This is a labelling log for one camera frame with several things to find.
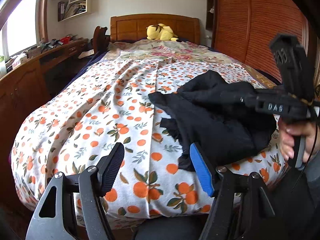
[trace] hand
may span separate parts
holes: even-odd
[[[306,136],[306,146],[303,155],[303,162],[306,163],[316,136],[316,124],[314,122],[299,122],[295,124],[286,124],[281,118],[278,121],[279,134],[280,134],[280,151],[284,159],[287,161],[289,158],[293,159],[294,139],[293,136]],[[314,155],[320,149],[320,131],[318,130],[317,142]]]

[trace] bed sheet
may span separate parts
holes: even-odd
[[[53,174],[80,173],[121,142],[124,161],[112,190],[101,199],[111,228],[160,215],[208,213],[213,199],[202,191],[194,172],[178,169],[181,146],[159,127],[161,118],[170,116],[148,100],[149,93],[175,92],[208,70],[227,82],[262,87],[233,59],[190,42],[110,44],[100,62],[23,122],[11,152],[21,202],[34,210]],[[270,187],[287,167],[277,130],[257,156],[228,165],[238,174],[258,172]],[[74,198],[78,224],[84,225],[79,195]]]

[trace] metal screw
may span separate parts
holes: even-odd
[[[90,167],[88,168],[88,172],[95,172],[96,169],[97,169],[96,166],[90,166]]]
[[[227,168],[225,166],[218,166],[217,167],[218,171],[221,172],[221,173],[224,173],[227,171]]]
[[[256,173],[256,172],[253,172],[253,173],[251,174],[251,176],[252,176],[254,179],[260,178],[260,175],[259,175],[258,173]]]
[[[61,177],[62,177],[62,172],[57,172],[57,173],[54,175],[54,177],[55,177],[56,179],[61,178]]]

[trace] yellow plush toy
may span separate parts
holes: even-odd
[[[148,40],[161,40],[161,41],[176,41],[178,36],[173,33],[173,30],[162,23],[157,25],[150,25],[147,27]]]

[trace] floral blanket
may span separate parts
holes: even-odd
[[[169,116],[150,103],[148,94],[175,92],[208,70],[227,82],[262,86],[245,66],[190,42],[118,42],[109,50],[23,122],[11,152],[21,202],[34,210],[53,174],[80,173],[121,142],[124,160],[113,189],[101,199],[112,228],[135,226],[159,215],[209,212],[213,199],[202,191],[195,173],[178,169],[181,146],[159,127]],[[287,168],[279,153],[278,132],[264,151],[228,168],[239,174],[256,171],[266,184],[274,185]],[[78,194],[74,203],[78,224],[84,225]]]

